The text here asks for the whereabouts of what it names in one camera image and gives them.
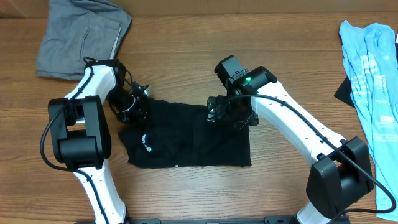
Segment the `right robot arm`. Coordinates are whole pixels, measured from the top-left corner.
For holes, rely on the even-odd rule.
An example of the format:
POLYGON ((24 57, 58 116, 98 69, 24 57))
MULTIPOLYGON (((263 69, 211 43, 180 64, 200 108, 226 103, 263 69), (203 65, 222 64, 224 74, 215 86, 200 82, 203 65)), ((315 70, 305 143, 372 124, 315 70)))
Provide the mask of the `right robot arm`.
POLYGON ((302 108, 263 66, 245 69, 234 55, 214 72, 225 96, 208 99, 207 119, 234 128, 256 126, 263 117, 298 150, 310 168, 306 206, 292 217, 267 217, 267 223, 349 223, 346 209, 374 188, 367 145, 332 131, 302 108))

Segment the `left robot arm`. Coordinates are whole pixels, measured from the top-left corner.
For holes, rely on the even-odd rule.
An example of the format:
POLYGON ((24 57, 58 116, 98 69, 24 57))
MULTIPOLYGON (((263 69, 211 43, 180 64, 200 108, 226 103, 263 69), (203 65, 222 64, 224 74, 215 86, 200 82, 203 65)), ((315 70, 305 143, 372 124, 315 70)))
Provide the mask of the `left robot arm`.
POLYGON ((83 61, 84 76, 75 89, 49 101, 40 155, 51 168, 80 181, 94 223, 129 223, 109 167, 112 143, 103 103, 109 103, 118 121, 142 125, 148 118, 149 86, 137 84, 118 59, 83 61))

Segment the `black polo shirt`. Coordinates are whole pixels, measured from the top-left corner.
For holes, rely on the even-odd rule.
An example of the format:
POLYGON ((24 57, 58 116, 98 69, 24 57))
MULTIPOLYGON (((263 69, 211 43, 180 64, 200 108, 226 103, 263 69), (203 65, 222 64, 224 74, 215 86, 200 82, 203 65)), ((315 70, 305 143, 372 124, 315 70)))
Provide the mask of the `black polo shirt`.
POLYGON ((250 166, 247 126, 206 120, 206 106, 151 100, 149 118, 127 125, 118 136, 128 162, 140 168, 250 166))

